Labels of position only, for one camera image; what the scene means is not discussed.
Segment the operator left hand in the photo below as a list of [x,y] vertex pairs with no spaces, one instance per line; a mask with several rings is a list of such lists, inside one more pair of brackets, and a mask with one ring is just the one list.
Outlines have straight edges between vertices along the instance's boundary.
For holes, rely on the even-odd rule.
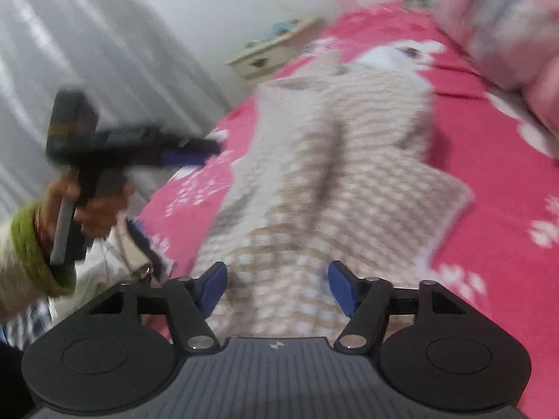
[[[127,183],[116,194],[89,200],[77,208],[74,221],[81,233],[90,238],[104,238],[117,223],[118,214],[125,210],[133,195],[133,185]],[[41,245],[48,252],[52,250],[57,221],[63,199],[77,200],[80,187],[72,176],[61,176],[48,184],[44,198],[35,212],[35,231]]]

